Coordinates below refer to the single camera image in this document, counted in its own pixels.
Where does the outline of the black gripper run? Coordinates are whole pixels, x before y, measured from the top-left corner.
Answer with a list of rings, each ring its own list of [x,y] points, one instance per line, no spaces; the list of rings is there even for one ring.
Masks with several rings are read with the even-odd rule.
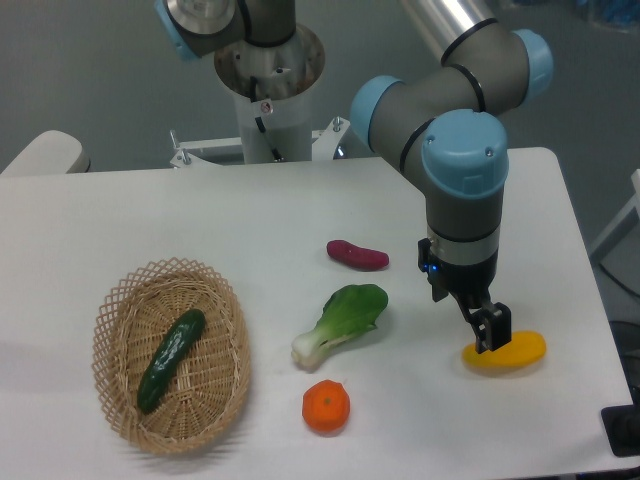
[[[511,310],[503,303],[492,303],[489,287],[497,270],[498,251],[471,265],[448,263],[435,255],[428,238],[418,242],[418,268],[427,275],[435,302],[448,295],[455,299],[464,320],[476,336],[475,350],[482,354],[496,351],[512,339]]]

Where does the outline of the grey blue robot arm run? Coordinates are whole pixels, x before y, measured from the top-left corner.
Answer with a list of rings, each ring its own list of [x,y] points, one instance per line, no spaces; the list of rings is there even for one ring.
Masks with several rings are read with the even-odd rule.
[[[404,7],[440,67],[412,84],[369,80],[352,101],[350,126],[424,194],[419,268],[435,300],[456,300],[476,350],[494,351],[512,337],[510,310],[489,294],[509,168],[499,116],[547,89],[553,57],[543,38],[508,31],[482,1]],[[234,97],[246,163],[311,158],[307,94],[325,53],[293,2],[159,1],[155,10],[181,57],[213,57]]]

